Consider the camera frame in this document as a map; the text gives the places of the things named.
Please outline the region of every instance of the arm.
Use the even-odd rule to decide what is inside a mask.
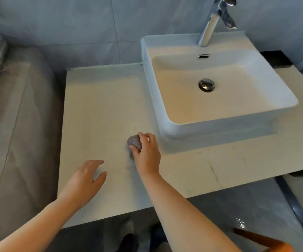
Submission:
[[[103,163],[102,160],[86,161],[70,178],[57,200],[0,242],[0,252],[44,251],[70,217],[98,193],[107,173],[103,172],[95,181],[93,174]]]
[[[155,136],[139,133],[142,150],[130,146],[136,168],[173,251],[241,252],[206,216],[159,174],[160,152]]]

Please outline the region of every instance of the faucet body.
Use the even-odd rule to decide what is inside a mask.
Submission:
[[[229,29],[236,29],[235,23],[227,12],[227,6],[235,6],[236,0],[215,0],[208,15],[208,21],[197,39],[197,44],[200,47],[207,47],[211,35],[216,27],[218,20],[224,22]]]

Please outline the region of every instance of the sponge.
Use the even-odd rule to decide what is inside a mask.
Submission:
[[[137,148],[137,150],[139,151],[139,153],[141,152],[142,144],[141,144],[139,135],[133,135],[133,136],[129,137],[127,140],[127,143],[128,143],[128,146],[134,145]],[[133,152],[131,149],[129,149],[129,157],[134,160],[134,155],[133,155]]]

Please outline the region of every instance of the bathroom vanity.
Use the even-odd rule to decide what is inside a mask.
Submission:
[[[302,170],[303,75],[294,66],[275,71],[297,106],[270,125],[180,140],[160,135],[141,64],[68,71],[58,192],[87,159],[105,160],[97,175],[108,176],[65,227],[152,206],[126,143],[138,131],[156,135],[160,173],[186,198]]]

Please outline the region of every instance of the vessel sink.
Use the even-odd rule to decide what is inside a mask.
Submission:
[[[298,104],[242,32],[214,33],[206,48],[196,45],[197,37],[141,40],[146,80],[163,137],[180,139],[265,125]]]

